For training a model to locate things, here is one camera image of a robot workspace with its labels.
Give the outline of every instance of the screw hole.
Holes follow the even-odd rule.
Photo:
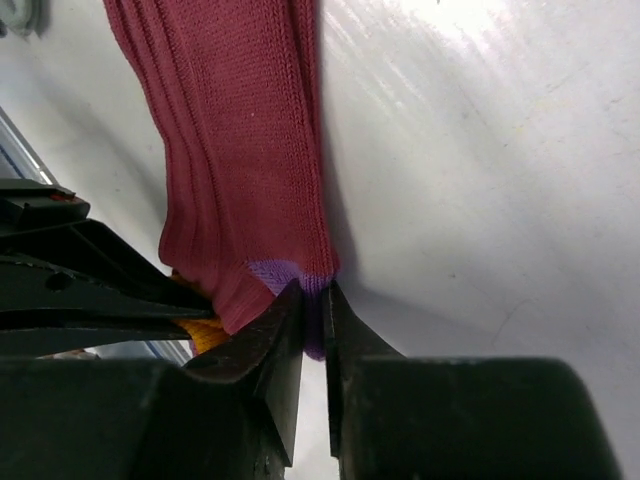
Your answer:
[[[58,272],[47,278],[44,286],[52,292],[61,292],[71,286],[73,278],[64,272]]]

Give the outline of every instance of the ribbed fabric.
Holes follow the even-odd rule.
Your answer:
[[[105,5],[165,143],[161,260],[211,296],[232,334],[273,300],[269,261],[295,265],[316,295],[338,265],[322,201],[315,1]]]

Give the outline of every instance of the maroon fabric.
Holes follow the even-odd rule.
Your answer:
[[[161,260],[211,294],[230,333],[273,300],[255,262],[326,283],[315,0],[105,6],[165,143]]]

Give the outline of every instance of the gray fabric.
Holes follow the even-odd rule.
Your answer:
[[[38,23],[41,0],[0,0],[0,22],[18,35],[29,35]]]

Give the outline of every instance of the sock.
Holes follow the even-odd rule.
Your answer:
[[[105,0],[164,140],[160,258],[233,334],[298,278],[307,352],[337,257],[323,209],[315,0]]]

